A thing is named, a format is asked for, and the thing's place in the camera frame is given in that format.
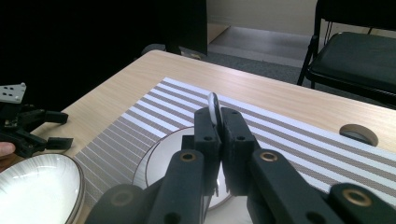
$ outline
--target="brown round grommet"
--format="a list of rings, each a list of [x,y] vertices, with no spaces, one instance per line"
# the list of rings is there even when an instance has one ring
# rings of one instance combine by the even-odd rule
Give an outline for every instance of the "brown round grommet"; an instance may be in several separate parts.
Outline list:
[[[359,124],[346,124],[340,129],[340,134],[352,138],[354,140],[363,142],[370,146],[376,147],[378,145],[378,137],[370,129]]]

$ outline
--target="floor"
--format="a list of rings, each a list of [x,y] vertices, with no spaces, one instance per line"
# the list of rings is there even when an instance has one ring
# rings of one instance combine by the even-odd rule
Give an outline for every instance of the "floor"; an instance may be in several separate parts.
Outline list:
[[[229,27],[208,45],[211,52],[302,67],[310,36]]]

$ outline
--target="chair backrest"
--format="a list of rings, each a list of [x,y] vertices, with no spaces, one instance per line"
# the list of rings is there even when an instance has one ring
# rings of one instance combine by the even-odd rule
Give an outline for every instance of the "chair backrest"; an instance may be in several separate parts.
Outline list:
[[[318,0],[315,35],[321,20],[396,31],[395,0]]]

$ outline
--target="black chair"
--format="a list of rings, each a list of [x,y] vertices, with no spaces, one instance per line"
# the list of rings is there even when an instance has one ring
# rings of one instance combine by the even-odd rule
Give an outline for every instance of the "black chair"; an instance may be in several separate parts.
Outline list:
[[[311,88],[320,83],[396,105],[396,39],[370,35],[372,29],[396,31],[393,0],[318,0],[315,29],[297,85],[304,77]],[[319,49],[323,21],[328,22]],[[330,36],[332,23],[368,27],[368,34],[343,32]]]

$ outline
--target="black mechanical clamp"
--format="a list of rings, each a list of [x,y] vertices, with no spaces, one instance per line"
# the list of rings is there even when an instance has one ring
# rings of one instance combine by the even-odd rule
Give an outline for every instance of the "black mechanical clamp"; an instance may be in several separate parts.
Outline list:
[[[45,149],[69,149],[73,138],[50,137],[46,141],[30,134],[30,131],[44,122],[65,124],[68,115],[23,105],[25,91],[24,83],[0,86],[0,142],[13,143],[16,147],[15,154],[23,158],[30,158],[34,153]]]
[[[255,224],[395,223],[396,211],[371,191],[348,183],[326,194],[311,187],[282,154],[260,148],[242,115],[219,107],[194,114],[194,135],[185,135],[165,176],[147,189],[122,184],[108,190],[86,223],[201,224],[222,162],[227,189],[247,196]]]

